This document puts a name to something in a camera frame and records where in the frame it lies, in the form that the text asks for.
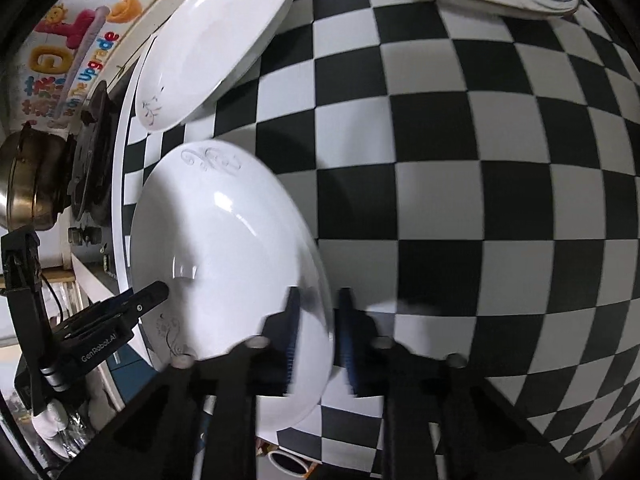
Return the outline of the white plate grey swirl pattern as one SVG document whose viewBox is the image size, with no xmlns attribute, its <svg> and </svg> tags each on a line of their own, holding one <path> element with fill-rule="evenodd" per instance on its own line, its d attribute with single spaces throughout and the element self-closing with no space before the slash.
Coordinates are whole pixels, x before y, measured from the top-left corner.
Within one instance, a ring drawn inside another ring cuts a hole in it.
<svg viewBox="0 0 640 480">
<path fill-rule="evenodd" d="M 307 223 L 278 178 L 238 146 L 178 146 L 155 166 L 134 208 L 134 289 L 168 298 L 141 320 L 155 368 L 174 356 L 220 356 L 257 335 L 265 318 L 302 295 L 292 382 L 257 404 L 257 433 L 273 439 L 319 403 L 334 359 L 330 288 Z"/>
</svg>

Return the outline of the white plate pink flowers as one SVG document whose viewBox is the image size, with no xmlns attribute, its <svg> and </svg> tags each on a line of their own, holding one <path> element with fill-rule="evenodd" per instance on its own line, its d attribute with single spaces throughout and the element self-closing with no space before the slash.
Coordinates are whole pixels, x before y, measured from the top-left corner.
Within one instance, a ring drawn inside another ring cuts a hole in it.
<svg viewBox="0 0 640 480">
<path fill-rule="evenodd" d="M 221 98 L 265 51 L 293 0 L 186 0 L 145 55 L 134 107 L 166 131 Z"/>
</svg>

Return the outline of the blue cabinet door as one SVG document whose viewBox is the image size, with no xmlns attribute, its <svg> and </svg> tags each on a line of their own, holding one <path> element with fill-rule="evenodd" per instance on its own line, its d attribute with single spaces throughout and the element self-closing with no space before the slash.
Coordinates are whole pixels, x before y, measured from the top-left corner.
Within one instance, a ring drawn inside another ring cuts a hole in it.
<svg viewBox="0 0 640 480">
<path fill-rule="evenodd" d="M 130 346 L 101 341 L 91 349 L 91 359 L 96 361 L 102 390 L 107 401 L 120 411 L 156 374 L 154 368 Z"/>
</svg>

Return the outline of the black gas stove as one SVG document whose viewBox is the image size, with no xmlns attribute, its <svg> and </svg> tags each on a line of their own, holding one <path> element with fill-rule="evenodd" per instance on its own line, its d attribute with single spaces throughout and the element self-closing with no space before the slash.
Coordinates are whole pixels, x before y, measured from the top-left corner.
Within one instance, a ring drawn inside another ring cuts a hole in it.
<svg viewBox="0 0 640 480">
<path fill-rule="evenodd" d="M 81 112 L 76 136 L 72 177 L 68 186 L 70 206 L 76 219 L 88 214 L 98 226 L 108 226 L 114 149 L 119 108 L 100 81 L 88 106 Z"/>
</svg>

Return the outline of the black white checkered mat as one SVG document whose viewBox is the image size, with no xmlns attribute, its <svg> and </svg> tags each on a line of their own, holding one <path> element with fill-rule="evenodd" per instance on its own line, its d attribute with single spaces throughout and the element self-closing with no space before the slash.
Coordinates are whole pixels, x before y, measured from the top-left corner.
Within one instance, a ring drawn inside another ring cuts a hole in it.
<svg viewBox="0 0 640 480">
<path fill-rule="evenodd" d="M 568 460 L 638 422 L 639 72 L 589 3 L 294 0 L 212 114 L 122 135 L 121 243 L 165 154 L 240 144 L 383 334 L 468 356 Z"/>
</svg>

